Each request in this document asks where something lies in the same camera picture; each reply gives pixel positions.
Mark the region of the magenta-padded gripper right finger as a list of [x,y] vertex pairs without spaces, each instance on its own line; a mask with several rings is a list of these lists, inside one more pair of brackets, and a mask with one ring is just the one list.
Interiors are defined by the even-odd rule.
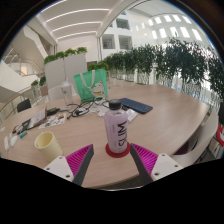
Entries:
[[136,164],[143,185],[182,169],[182,166],[166,153],[156,154],[134,143],[130,145],[130,154]]

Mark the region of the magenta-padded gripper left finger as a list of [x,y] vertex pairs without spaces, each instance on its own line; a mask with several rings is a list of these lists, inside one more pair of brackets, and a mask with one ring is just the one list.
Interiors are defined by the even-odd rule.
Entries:
[[94,148],[90,144],[67,157],[58,156],[44,170],[81,186],[93,155]]

